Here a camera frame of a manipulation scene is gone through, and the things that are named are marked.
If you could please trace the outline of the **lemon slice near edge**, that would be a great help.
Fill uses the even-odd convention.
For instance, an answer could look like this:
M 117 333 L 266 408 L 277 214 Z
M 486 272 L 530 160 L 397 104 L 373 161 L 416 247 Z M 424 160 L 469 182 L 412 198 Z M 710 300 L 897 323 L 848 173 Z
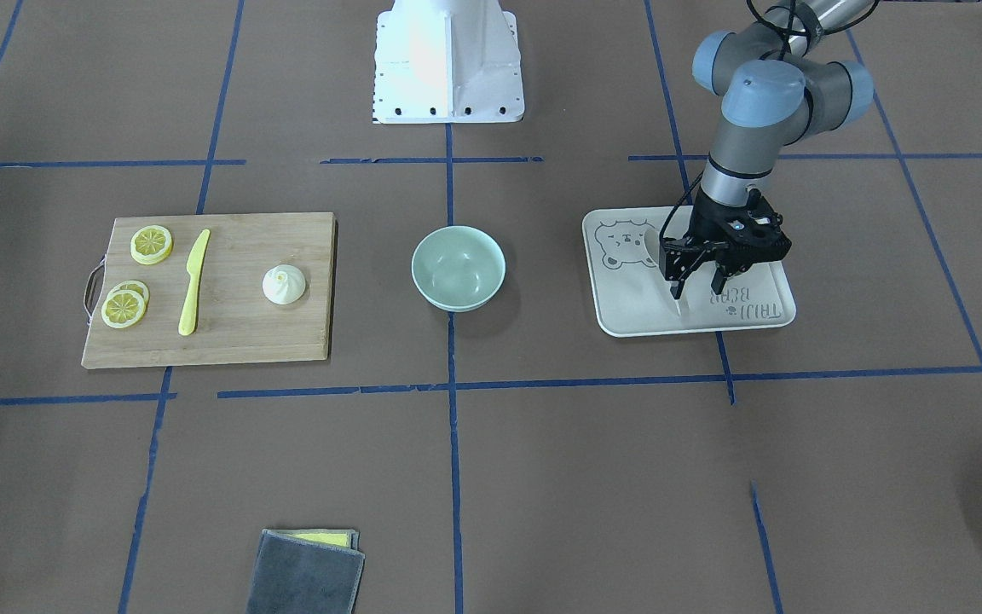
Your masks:
M 147 300 L 140 292 L 121 288 L 110 292 L 99 308 L 107 327 L 126 329 L 136 325 L 147 314 Z

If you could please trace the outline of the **grey yellow folded cloth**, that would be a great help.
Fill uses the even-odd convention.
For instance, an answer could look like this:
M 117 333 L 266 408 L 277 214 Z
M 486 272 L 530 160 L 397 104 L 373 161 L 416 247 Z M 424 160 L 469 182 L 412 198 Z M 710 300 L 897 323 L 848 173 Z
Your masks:
M 264 529 L 246 613 L 352 613 L 365 555 L 352 529 Z

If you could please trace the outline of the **bamboo cutting board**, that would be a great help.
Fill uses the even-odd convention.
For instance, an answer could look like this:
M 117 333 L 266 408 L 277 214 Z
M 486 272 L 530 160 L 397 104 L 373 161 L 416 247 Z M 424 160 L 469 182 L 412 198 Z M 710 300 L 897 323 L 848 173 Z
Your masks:
M 132 235 L 161 225 L 174 236 L 170 256 L 137 264 Z M 211 236 L 199 287 L 194 334 L 181 337 L 186 263 L 202 229 Z M 126 280 L 147 283 L 147 314 L 126 329 L 107 327 L 95 312 L 82 355 L 87 369 L 254 364 L 327 359 L 331 349 L 332 280 L 338 221 L 331 212 L 120 217 L 104 259 L 99 302 Z M 291 264 L 307 276 L 308 291 L 292 304 L 272 304 L 263 275 Z

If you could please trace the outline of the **upper lemon slice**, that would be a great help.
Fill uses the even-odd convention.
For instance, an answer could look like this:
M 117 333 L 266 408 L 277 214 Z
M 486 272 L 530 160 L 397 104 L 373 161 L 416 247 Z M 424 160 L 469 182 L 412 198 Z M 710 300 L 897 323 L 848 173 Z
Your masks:
M 148 225 L 131 237 L 130 253 L 137 264 L 153 265 L 167 259 L 174 248 L 174 236 L 161 225 Z

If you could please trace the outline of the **white steamed bun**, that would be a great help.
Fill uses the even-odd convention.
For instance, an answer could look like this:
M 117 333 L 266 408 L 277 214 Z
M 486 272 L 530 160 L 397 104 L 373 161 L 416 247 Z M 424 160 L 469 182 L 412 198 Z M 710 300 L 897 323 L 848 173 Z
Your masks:
M 308 280 L 300 268 L 278 264 L 263 275 L 263 296 L 272 304 L 292 304 L 308 291 Z

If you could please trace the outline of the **hidden lemon slice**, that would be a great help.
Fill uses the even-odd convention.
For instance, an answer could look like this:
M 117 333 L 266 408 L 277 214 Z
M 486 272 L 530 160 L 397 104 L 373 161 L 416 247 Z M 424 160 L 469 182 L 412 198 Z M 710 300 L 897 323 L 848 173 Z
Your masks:
M 124 282 L 120 282 L 119 284 L 114 285 L 112 290 L 110 290 L 109 294 L 114 294 L 125 290 L 129 290 L 132 292 L 136 292 L 136 294 L 140 294 L 145 303 L 147 303 L 148 300 L 151 298 L 151 292 L 149 292 L 147 283 L 138 280 L 127 280 Z

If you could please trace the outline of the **cream bear print tray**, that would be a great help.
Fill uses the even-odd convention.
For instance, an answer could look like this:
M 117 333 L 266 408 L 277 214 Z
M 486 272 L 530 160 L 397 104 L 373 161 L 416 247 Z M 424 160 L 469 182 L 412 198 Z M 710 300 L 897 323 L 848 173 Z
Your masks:
M 705 262 L 685 285 L 692 306 L 679 318 L 669 282 L 658 269 L 648 237 L 657 234 L 669 207 L 619 207 L 588 212 L 581 223 L 598 326 L 617 338 L 772 329 L 796 316 L 794 293 L 779 262 L 756 264 L 713 294 L 714 263 Z

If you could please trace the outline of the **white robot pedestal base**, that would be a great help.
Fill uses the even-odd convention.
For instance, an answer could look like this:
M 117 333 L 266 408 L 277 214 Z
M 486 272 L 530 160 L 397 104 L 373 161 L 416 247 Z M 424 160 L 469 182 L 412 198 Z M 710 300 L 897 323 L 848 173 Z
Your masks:
M 395 1 L 379 13 L 375 34 L 374 124 L 525 116 L 516 16 L 498 1 Z

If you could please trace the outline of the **light green bowl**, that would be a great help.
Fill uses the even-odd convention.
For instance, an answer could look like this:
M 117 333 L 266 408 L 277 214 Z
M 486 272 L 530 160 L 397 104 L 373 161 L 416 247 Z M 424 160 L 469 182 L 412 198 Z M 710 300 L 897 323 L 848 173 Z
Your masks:
M 476 227 L 441 227 L 413 250 L 414 287 L 439 310 L 478 310 L 502 288 L 505 275 L 498 241 Z

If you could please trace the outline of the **yellow plastic knife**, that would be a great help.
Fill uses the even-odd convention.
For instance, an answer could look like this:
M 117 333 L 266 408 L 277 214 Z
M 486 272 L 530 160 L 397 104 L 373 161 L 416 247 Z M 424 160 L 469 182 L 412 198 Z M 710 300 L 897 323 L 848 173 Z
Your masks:
M 210 229 L 202 229 L 188 253 L 186 263 L 188 286 L 186 298 L 181 307 L 178 327 L 176 327 L 176 331 L 181 337 L 188 337 L 188 335 L 194 334 L 196 325 L 198 325 L 199 287 L 201 287 L 202 269 L 210 236 Z

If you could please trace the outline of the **white ceramic spoon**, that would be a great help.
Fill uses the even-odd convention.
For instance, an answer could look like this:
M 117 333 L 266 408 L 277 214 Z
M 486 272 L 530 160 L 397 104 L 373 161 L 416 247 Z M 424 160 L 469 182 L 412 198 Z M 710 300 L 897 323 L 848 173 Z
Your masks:
M 689 321 L 692 318 L 692 306 L 690 306 L 690 300 L 687 299 L 686 294 L 675 299 L 675 304 L 677 304 L 679 318 Z

